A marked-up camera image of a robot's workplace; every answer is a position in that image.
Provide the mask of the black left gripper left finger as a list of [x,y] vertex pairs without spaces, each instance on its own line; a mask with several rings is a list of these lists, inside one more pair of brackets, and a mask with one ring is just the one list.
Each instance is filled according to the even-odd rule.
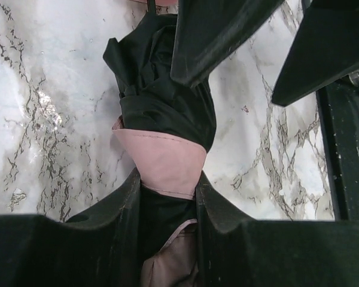
[[140,175],[66,222],[0,215],[0,286],[137,286]]

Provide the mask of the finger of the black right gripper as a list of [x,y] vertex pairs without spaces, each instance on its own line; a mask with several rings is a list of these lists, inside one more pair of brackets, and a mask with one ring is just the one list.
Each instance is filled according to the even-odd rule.
[[198,85],[282,3],[282,0],[179,1],[171,78],[184,86]]
[[288,106],[359,69],[359,1],[312,1],[273,89]]

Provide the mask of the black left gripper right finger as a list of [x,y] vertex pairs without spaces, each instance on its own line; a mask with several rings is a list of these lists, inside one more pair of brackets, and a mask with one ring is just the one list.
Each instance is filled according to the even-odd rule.
[[196,187],[202,286],[359,286],[359,221],[256,220]]

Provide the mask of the pink folding umbrella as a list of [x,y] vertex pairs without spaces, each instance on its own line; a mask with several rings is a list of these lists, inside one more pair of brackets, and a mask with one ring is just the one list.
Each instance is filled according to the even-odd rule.
[[209,82],[170,77],[177,16],[147,12],[103,58],[115,75],[121,116],[113,132],[141,177],[141,286],[199,286],[195,189],[216,132]]

